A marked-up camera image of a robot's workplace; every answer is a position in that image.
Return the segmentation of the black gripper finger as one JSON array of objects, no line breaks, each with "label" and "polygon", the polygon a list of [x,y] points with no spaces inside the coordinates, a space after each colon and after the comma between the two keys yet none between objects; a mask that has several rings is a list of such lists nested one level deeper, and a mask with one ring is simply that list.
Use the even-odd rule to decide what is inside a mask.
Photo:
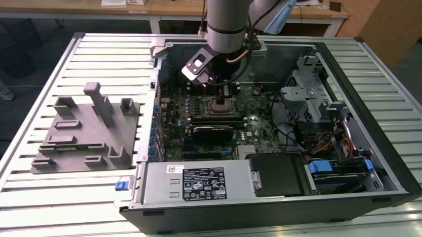
[{"label": "black gripper finger", "polygon": [[219,104],[224,104],[225,98],[228,96],[228,86],[224,85],[219,88],[219,92],[217,92],[217,103]]}]

